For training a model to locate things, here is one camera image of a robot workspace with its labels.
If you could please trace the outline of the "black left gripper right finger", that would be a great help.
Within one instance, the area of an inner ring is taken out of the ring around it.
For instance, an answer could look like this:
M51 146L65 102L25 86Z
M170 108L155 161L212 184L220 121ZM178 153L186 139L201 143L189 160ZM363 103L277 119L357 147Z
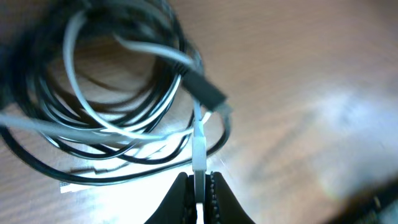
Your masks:
M206 175L205 224L254 224L220 172Z

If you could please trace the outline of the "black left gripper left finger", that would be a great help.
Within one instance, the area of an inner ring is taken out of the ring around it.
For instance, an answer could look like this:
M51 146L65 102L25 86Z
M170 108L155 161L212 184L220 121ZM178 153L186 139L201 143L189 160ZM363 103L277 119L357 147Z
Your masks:
M179 173L169 191L145 224L196 224L193 175Z

